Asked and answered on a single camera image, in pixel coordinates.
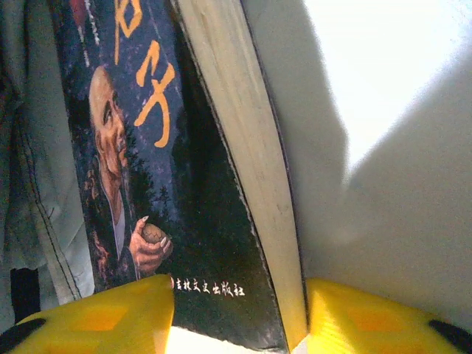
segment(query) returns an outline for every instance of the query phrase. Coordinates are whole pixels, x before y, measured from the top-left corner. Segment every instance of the stitching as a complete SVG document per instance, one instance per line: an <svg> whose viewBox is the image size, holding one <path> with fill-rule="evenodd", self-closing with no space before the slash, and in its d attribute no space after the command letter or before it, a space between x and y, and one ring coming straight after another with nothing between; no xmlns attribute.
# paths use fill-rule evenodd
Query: stitching
<svg viewBox="0 0 472 354"><path fill-rule="evenodd" d="M38 197L40 197L39 188L38 188L38 181L37 181L37 179L36 179L35 159L34 159L35 154L34 154L34 152L33 152L33 149L31 148L31 144L30 144L30 140L28 139L28 135L24 134L24 137L25 137L25 140L26 140L27 145L28 145L28 148L29 148L29 153L31 154L31 161L32 161L32 166L33 166L33 171L34 171L34 172L33 172L33 176L34 176L35 187L36 187L35 193L38 195ZM50 228L51 225L47 222L47 221L50 222L49 217L52 216L52 212L54 212L54 209L51 211L51 215L48 217L47 214L46 214L46 208L44 207L44 205L43 205L43 203L41 202L40 199L39 199L39 201L40 201L41 207L43 208L43 210L40 211L40 212L41 212L41 218L43 219L44 226L46 227L47 234L48 234L48 236L49 236L49 240L51 241L51 245L52 245L52 248L53 248L53 250L54 250L54 253L56 253L56 250L55 250L55 247L54 247L54 243L52 242L52 236L49 234L49 231L48 231L48 228ZM72 276L72 280L73 280L73 283L74 283L75 290L80 294L80 290L79 290L79 288L77 287L77 283L75 282L74 275L73 275L73 273L72 273L72 270L70 269L69 263L67 262L66 256L64 256L64 260L65 260L66 267L68 268L69 273L70 273L71 276ZM60 262L59 262L59 264L60 264L60 268L61 268L62 272L64 273L64 270L63 270L63 268L62 268L62 264L61 264ZM69 281L68 281L68 279L67 279L66 274L64 274L64 276L66 277L66 281L68 282L67 285L69 286L69 289L70 289Z"/></svg>
<svg viewBox="0 0 472 354"><path fill-rule="evenodd" d="M29 182L30 182L30 184L31 184L31 188L32 188L33 194L34 194L34 196L35 196L35 204L36 204L36 206L37 206L37 208L38 208L38 211L39 211L39 213L40 213L40 216L41 216L41 218L42 218L42 220L43 220L44 226L46 227L46 233L47 233L47 235L48 235L48 237L49 237L49 242L50 242L50 244L51 244L51 246L52 246L52 250L53 250L53 252L54 252L54 254L55 254L55 257L56 257L56 260L57 260L57 262L58 262L58 264L59 264L59 267L60 267L60 269L61 269L61 271L62 271L62 273L63 273L63 275L64 275L64 278L65 278L65 280L66 280L67 286L68 286L68 288L69 288L69 290L70 290L70 292L71 292L71 295L72 295L73 299L74 299L74 300L77 300L77 297L75 296L74 291L72 290L72 287L71 287L71 285L69 284L69 279L68 279L68 277L66 276L66 272L64 271L63 265L62 265L62 263L59 261L58 252L57 252L57 250L56 250L55 244L52 242L52 236L51 236L51 234L49 233L49 225L48 225L48 223L46 222L46 218L45 218L45 216L44 216L45 208L44 208L44 205L43 205L42 202L41 202L41 196L40 196L39 191L38 191L38 181L37 181L37 179L36 179L35 162L34 162L34 159L33 159L33 156L34 156L34 155L33 155L33 152L32 152L31 146L30 146L30 142L29 142L29 140L28 140L28 138L27 138L27 135L26 135L25 133L22 133L22 132L21 132L19 122L18 122L17 126L18 126L18 132L20 133L20 134L19 134L19 137L20 137L20 140L21 140L21 146L23 147L23 154L24 154L24 157L25 157L26 162L27 162L27 167L28 167L28 172L29 172L29 173L28 173L28 175L29 175ZM29 153L31 154L31 157L28 156L28 154L27 154L27 152L26 152L26 145L25 145L25 143L24 143L25 140L27 141L27 145L28 145ZM69 271L70 271L70 267L69 267L69 264L68 264L67 262L66 262L66 266L67 266L67 268L68 268ZM75 283L74 277L72 277L72 280L73 280L73 282L74 282L74 286L75 286L77 292L79 292L79 291L78 291L77 284Z"/></svg>

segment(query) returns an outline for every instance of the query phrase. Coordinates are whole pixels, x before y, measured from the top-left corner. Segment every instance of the orange chinese characters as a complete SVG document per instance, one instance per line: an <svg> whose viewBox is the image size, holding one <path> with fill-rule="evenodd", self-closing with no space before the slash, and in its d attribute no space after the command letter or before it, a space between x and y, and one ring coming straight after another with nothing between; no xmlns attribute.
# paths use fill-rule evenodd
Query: orange chinese characters
<svg viewBox="0 0 472 354"><path fill-rule="evenodd" d="M129 0L115 0L115 65L118 65L119 61L119 29L122 29L126 38L130 38L131 33L138 28L142 20L142 10L139 0L131 0L133 18L128 26L125 20L125 11L128 5Z"/></svg>
<svg viewBox="0 0 472 354"><path fill-rule="evenodd" d="M145 85L145 75L148 71L149 62L151 64L151 75L154 75L157 69L157 63L159 62L159 52L160 46L156 41L152 41L149 50L147 51L146 58L142 62L141 68L136 73L136 82L139 86L143 87ZM141 113L138 118L134 121L134 125L139 127L142 123L145 122L150 110L158 103L161 106L162 110L162 137L160 140L154 143L154 146L157 148L163 148L167 145L169 141L170 133L170 112L169 105L167 104L167 98L164 95L164 90L170 81L176 76L174 67L172 64L167 64L167 69L162 77L161 81L157 79L152 79L151 83L153 84L154 92L149 97L149 100L146 102L145 106L142 108Z"/></svg>

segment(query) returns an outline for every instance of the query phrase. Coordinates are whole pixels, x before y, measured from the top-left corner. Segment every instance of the book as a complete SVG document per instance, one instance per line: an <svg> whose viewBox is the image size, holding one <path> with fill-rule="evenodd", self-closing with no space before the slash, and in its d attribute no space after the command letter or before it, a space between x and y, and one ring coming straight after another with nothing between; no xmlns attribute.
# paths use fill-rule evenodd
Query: book
<svg viewBox="0 0 472 354"><path fill-rule="evenodd" d="M277 122L238 1L49 0L95 292L171 274L174 325L307 333Z"/></svg>

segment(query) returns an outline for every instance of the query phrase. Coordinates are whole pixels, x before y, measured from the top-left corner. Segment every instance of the dark cover background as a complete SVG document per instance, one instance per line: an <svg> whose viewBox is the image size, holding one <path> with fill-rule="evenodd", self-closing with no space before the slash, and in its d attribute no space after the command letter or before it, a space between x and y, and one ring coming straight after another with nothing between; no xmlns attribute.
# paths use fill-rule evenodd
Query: dark cover background
<svg viewBox="0 0 472 354"><path fill-rule="evenodd" d="M69 112L77 179L81 188L95 155L89 124L89 83L94 69L104 65L123 110L130 166L130 194L136 217L149 221L173 237L174 250L157 273L173 279L227 281L243 287L245 296L175 291L175 325L230 340L254 349L286 348L270 276L252 222L237 188L215 118L209 107L190 51L167 4L141 0L141 24L130 38L120 30L119 64L114 64L113 1L91 1L98 29L94 40L89 17L84 21L86 67L69 1L51 0L63 89ZM125 13L129 23L131 6ZM160 80L171 63L175 78L164 94L170 108L170 138L166 147L153 143L162 135L162 111L156 104L146 122L133 122L152 94L148 69L145 86L136 83L152 40L161 46L152 78Z"/></svg>

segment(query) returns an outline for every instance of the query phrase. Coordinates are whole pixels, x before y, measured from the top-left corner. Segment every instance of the bald man illustration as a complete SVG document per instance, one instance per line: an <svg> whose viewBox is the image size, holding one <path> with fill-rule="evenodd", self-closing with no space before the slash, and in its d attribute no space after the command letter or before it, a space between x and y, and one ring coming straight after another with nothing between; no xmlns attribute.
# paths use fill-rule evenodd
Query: bald man illustration
<svg viewBox="0 0 472 354"><path fill-rule="evenodd" d="M103 66L96 68L88 95L90 123L97 149L85 185L88 233L96 291L152 275L169 257L173 244L164 237L142 238L147 216L136 222L129 201L125 124L117 93Z"/></svg>

